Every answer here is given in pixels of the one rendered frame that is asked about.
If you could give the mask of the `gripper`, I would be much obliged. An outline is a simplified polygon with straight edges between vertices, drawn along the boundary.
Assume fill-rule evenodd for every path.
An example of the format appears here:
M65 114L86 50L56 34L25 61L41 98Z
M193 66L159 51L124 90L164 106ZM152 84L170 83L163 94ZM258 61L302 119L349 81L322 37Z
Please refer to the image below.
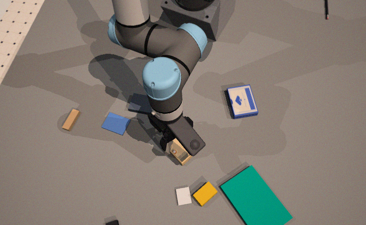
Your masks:
M181 115L171 121L163 121L158 119L155 115L152 115L151 113L148 114L149 121L151 125L156 128L159 132L163 132L162 135L156 134L156 139L160 143L160 146L162 147L162 151L165 155L170 154L171 145L173 144L173 141L175 139L175 136L171 133L171 131L167 128L165 124L171 124L180 119L180 117L183 115L183 112ZM193 121L189 117L184 117L188 123L193 127ZM163 123L162 123L163 122Z

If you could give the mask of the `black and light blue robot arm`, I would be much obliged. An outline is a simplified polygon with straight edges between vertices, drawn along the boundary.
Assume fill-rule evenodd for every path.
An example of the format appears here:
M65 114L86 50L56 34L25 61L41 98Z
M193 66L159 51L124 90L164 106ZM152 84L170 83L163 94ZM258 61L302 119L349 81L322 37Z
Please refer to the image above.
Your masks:
M214 0L175 0L187 11L200 11ZM151 114L163 121L178 118L183 111L182 89L207 45L205 32L184 23L177 30L150 21L149 0L112 0L114 15L108 23L109 39L125 49L153 58L143 68L143 87ZM191 156L205 142L182 115L165 124Z

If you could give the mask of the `blue flat square pad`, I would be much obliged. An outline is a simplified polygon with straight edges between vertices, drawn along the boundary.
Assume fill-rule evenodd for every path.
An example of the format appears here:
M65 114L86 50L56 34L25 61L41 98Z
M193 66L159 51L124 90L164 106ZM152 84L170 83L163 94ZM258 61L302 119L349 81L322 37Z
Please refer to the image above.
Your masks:
M106 120L104 121L102 128L117 133L119 135L123 135L130 121L130 119L110 112Z

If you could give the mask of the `wooden ball-in-hole puzzle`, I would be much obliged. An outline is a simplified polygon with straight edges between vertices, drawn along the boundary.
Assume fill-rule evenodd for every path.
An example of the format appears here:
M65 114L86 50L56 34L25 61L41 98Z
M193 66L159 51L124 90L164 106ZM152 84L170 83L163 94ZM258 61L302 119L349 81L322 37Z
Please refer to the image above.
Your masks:
M173 144L171 145L170 153L174 158L183 166L189 159L193 156L185 150L185 148L180 144L180 142L175 138Z

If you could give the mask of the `green flat rectangular slab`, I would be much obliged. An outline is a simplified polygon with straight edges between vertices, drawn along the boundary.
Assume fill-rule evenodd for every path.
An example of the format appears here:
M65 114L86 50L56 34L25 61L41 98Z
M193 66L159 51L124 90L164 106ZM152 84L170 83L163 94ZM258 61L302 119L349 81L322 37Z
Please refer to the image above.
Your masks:
M284 225L293 218L252 165L220 188L246 225Z

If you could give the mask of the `orange-yellow rectangular block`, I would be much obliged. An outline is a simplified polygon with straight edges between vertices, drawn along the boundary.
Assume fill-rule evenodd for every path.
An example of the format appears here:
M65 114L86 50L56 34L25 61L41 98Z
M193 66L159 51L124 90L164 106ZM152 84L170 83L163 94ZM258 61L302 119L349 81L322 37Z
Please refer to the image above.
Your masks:
M201 207L208 202L215 194L217 190L208 181L202 188L200 188L194 195L194 199L201 205Z

